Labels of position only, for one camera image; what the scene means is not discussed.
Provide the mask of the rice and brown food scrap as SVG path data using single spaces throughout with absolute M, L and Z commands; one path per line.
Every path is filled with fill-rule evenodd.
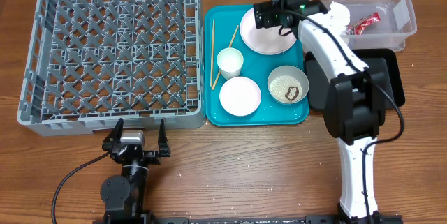
M 272 96 L 281 103 L 295 103 L 302 97 L 302 86 L 297 79 L 281 75 L 269 85 Z

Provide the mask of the white plastic cup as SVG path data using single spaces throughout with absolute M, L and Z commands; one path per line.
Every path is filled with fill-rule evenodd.
M 239 76 L 244 63 L 244 57 L 239 50 L 233 48 L 230 56 L 233 57 L 228 61 L 230 68 L 226 71 L 222 70 L 221 72 L 221 75 L 227 80 Z

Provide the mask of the large white round plate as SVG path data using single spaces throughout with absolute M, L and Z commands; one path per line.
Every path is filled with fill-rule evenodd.
M 243 42 L 251 50 L 264 55 L 284 53 L 297 41 L 293 34 L 279 35 L 280 26 L 268 29 L 256 28 L 254 9 L 249 9 L 241 19 L 240 35 Z

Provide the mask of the grey bowl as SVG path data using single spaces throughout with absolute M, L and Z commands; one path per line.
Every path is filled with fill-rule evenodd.
M 279 77 L 281 75 L 289 75 L 291 77 L 294 77 L 301 84 L 301 86 L 302 86 L 302 97 L 301 97 L 301 99 L 298 102 L 295 102 L 295 103 L 281 103 L 278 100 L 276 100 L 272 96 L 272 94 L 270 93 L 270 88 L 269 88 L 270 83 L 273 81 L 273 79 L 275 79 L 276 77 Z M 278 103 L 285 104 L 285 105 L 296 104 L 296 103 L 299 103 L 300 101 L 304 100 L 307 97 L 307 94 L 308 94 L 308 91 L 309 91 L 309 80 L 307 79 L 307 76 L 305 75 L 305 73 L 302 70 L 300 70 L 298 67 L 295 67 L 295 66 L 279 66 L 279 67 L 275 68 L 270 73 L 270 75 L 268 77 L 268 91 L 269 91 L 270 95 Z

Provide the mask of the white paper napkin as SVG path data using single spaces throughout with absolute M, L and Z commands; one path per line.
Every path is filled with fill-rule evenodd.
M 320 18 L 321 25 L 339 35 L 345 34 L 351 21 L 351 15 L 348 8 L 337 2 L 331 2 L 330 10 L 322 14 Z

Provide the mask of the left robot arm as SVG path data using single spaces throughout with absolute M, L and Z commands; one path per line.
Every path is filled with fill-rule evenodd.
M 120 119 L 104 139 L 102 149 L 122 166 L 120 175 L 108 177 L 101 185 L 105 204 L 104 223 L 157 223 L 150 210 L 143 209 L 150 165 L 159 165 L 170 156 L 164 121 L 159 126 L 156 151 L 145 150 L 141 130 L 124 130 Z

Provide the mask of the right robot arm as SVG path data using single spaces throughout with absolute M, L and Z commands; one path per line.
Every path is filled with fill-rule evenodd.
M 384 74 L 360 60 L 342 39 L 349 11 L 320 0 L 254 4 L 257 28 L 288 29 L 318 61 L 329 87 L 323 118 L 339 147 L 342 169 L 340 223 L 384 223 L 374 198 L 371 146 L 385 120 Z

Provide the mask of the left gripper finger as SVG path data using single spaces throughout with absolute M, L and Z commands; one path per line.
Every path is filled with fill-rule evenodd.
M 161 120 L 158 136 L 159 156 L 170 157 L 170 147 L 168 144 L 168 138 L 166 136 L 166 129 L 164 120 Z
M 115 127 L 110 131 L 108 136 L 104 139 L 102 144 L 102 150 L 112 151 L 114 146 L 120 142 L 120 138 L 123 133 L 124 120 L 120 118 Z

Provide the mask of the red snack wrapper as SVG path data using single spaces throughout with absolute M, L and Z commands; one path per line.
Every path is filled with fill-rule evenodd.
M 364 17 L 360 20 L 358 20 L 357 22 L 354 22 L 353 24 L 349 25 L 346 29 L 346 34 L 347 35 L 361 35 L 364 30 L 376 23 L 379 22 L 381 20 L 379 13 L 375 12 L 372 13 L 370 15 L 368 15 L 367 17 Z

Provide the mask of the small white round plate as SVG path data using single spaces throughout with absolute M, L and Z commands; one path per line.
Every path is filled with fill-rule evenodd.
M 261 90 L 248 77 L 233 77 L 220 89 L 219 102 L 227 113 L 245 117 L 255 112 L 261 104 Z

